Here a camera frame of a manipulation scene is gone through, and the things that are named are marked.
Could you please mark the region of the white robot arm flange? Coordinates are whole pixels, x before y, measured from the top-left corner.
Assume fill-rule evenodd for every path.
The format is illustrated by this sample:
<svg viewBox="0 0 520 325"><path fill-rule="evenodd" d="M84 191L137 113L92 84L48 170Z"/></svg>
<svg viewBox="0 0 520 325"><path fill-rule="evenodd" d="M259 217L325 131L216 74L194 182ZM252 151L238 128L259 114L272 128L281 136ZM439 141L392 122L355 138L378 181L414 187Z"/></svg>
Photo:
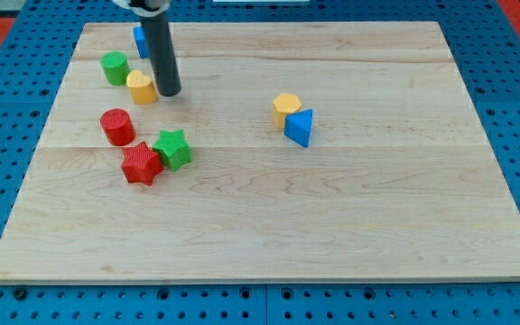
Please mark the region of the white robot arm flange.
<svg viewBox="0 0 520 325"><path fill-rule="evenodd" d="M113 3L140 17L149 18L166 12L171 0L113 0Z"/></svg>

